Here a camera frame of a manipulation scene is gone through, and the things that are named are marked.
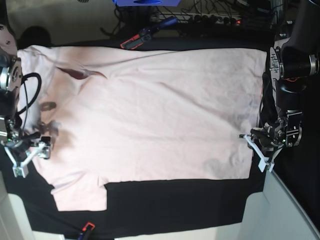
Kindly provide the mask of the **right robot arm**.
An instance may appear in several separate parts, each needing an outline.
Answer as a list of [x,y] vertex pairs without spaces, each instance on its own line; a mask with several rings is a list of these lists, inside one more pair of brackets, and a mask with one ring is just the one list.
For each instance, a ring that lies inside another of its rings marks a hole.
[[[31,100],[26,98],[26,105],[18,110],[20,87],[26,88],[28,78],[37,79],[37,89]],[[6,1],[0,2],[0,144],[13,163],[13,170],[22,176],[31,160],[39,156],[49,159],[52,149],[50,136],[39,131],[32,134],[25,132],[26,121],[20,115],[28,113],[36,101],[42,79],[37,73],[23,75],[22,61],[18,57],[15,37],[9,27]]]

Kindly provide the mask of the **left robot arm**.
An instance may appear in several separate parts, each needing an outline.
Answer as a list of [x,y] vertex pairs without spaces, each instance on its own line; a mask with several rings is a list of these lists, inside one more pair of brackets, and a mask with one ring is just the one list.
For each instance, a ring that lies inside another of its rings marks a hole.
[[261,172],[272,171],[283,148],[302,138],[301,94],[307,79],[320,73],[320,2],[302,0],[294,21],[282,25],[269,51],[270,81],[263,93],[274,90],[277,118],[241,135],[256,152]]

